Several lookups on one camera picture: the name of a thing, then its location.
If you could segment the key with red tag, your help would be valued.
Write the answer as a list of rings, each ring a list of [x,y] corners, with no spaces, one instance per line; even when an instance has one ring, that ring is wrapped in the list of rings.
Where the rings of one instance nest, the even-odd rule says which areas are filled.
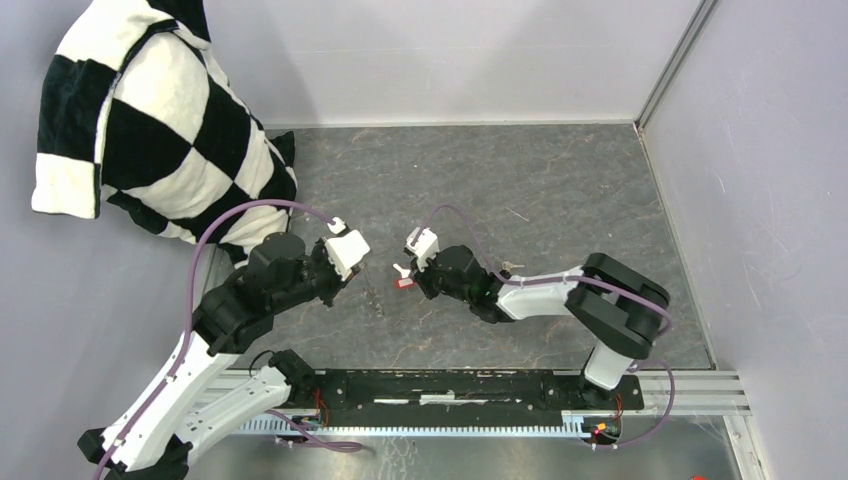
[[[396,289],[402,290],[411,288],[415,285],[415,281],[412,278],[412,270],[409,268],[405,268],[404,266],[395,263],[393,264],[393,268],[399,274],[399,277],[395,279],[394,286]]]

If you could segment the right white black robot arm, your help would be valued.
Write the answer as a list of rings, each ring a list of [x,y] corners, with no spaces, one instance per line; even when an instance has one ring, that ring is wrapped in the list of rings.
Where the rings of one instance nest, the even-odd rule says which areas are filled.
[[[484,322],[577,319],[596,338],[577,382],[580,400],[591,408],[617,396],[629,367],[647,359],[669,328],[668,291],[603,253],[571,270],[522,277],[487,271],[465,245],[405,251],[412,258],[409,277],[427,298],[458,300]]]

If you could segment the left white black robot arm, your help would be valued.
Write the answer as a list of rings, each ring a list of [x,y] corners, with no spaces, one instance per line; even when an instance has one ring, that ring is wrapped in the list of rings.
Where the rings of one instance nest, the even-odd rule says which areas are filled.
[[[306,405],[313,369],[291,350],[241,385],[195,405],[207,388],[258,338],[276,315],[315,299],[330,306],[358,272],[370,247],[357,230],[321,238],[308,250],[291,233],[274,233],[247,264],[206,292],[189,336],[143,394],[112,425],[84,432],[77,445],[105,479],[183,479],[223,438],[265,410]]]

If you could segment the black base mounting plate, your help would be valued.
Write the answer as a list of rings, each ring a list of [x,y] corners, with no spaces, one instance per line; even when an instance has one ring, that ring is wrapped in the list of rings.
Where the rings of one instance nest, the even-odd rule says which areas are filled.
[[[332,427],[556,426],[562,415],[645,406],[634,375],[603,393],[576,371],[550,369],[330,369],[307,390],[328,407]]]

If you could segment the black and white checkered cloth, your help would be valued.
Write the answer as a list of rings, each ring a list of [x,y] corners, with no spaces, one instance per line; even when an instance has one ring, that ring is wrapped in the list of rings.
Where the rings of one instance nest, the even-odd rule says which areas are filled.
[[[95,1],[43,80],[31,207],[205,238],[240,264],[287,230],[292,133],[270,137],[216,61],[200,1]]]

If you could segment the corner aluminium profile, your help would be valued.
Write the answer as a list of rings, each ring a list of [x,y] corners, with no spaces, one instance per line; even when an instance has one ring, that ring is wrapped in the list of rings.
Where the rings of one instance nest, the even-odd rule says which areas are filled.
[[[644,134],[648,124],[655,116],[719,4],[719,0],[700,0],[698,2],[694,13],[634,121],[634,127],[639,136]]]

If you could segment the aluminium frame rail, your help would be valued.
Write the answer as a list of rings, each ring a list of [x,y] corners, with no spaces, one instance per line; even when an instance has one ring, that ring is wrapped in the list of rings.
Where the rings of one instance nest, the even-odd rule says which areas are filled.
[[[312,386],[319,371],[307,385]],[[217,398],[241,385],[252,374],[244,370],[227,370],[219,376],[200,396],[196,403],[201,408]],[[613,445],[618,441],[619,427],[627,417],[646,416],[664,419],[671,416],[687,417],[736,417],[747,415],[750,411],[747,397],[741,387],[737,375],[723,371],[672,371],[644,370],[631,373],[639,380],[641,393],[645,402],[642,410],[636,412],[619,411],[615,415],[569,414],[583,418],[583,426],[590,433],[584,441],[599,441]],[[276,407],[263,411],[281,418],[300,436],[280,436],[283,438],[303,438],[309,435],[309,430],[332,427],[329,424],[328,407],[321,400],[314,399],[308,390],[293,393],[289,399]],[[359,436],[316,436],[321,439],[335,440],[341,437]]]

